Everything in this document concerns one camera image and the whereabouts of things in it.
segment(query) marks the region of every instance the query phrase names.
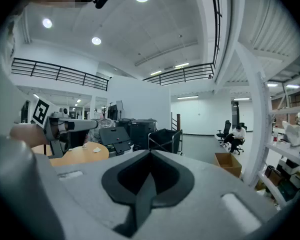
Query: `white plastic bag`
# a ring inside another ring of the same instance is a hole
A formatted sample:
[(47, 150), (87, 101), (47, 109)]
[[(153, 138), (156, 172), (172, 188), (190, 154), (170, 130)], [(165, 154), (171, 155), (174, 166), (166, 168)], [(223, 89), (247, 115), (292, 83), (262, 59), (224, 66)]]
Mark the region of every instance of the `white plastic bag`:
[(291, 125), (287, 121), (282, 121), (282, 126), (285, 130), (285, 134), (291, 143), (291, 146), (300, 145), (300, 125)]

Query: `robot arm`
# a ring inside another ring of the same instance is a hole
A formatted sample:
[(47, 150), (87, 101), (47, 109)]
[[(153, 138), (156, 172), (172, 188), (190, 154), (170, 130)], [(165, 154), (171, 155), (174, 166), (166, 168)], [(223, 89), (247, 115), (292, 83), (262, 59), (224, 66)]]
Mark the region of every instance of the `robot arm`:
[(96, 120), (71, 119), (67, 113), (67, 109), (59, 108), (43, 98), (40, 98), (36, 104), (32, 120), (43, 129), (49, 142), (52, 152), (49, 158), (64, 156), (70, 147), (71, 133), (98, 127)]

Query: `black cart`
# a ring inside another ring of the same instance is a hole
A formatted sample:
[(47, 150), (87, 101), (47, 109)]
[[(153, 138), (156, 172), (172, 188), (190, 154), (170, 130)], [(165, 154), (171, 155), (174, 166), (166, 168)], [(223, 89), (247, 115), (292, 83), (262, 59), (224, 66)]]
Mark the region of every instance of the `black cart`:
[(182, 130), (161, 129), (148, 135), (150, 150), (160, 150), (182, 156), (183, 134)]

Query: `cardboard box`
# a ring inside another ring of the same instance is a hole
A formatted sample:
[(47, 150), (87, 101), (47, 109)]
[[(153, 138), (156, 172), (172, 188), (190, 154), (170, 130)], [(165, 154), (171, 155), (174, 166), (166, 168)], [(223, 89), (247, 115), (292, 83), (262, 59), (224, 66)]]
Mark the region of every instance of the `cardboard box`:
[(215, 153), (215, 165), (221, 167), (236, 176), (240, 177), (242, 165), (231, 153)]

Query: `office desk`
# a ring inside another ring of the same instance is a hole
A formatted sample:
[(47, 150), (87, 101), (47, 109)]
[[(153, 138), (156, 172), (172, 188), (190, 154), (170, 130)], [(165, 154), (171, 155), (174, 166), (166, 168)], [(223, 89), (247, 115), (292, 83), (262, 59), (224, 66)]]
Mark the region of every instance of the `office desk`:
[[(90, 141), (86, 145), (87, 148), (82, 148), (82, 146), (73, 148), (71, 151), (65, 153), (62, 158), (50, 159), (52, 166), (77, 165), (109, 158), (109, 151), (105, 146)], [(101, 151), (94, 153), (93, 150), (95, 148), (99, 148)], [(33, 147), (32, 151), (36, 154), (44, 154), (44, 145)], [(46, 146), (46, 155), (52, 156), (49, 145)]]

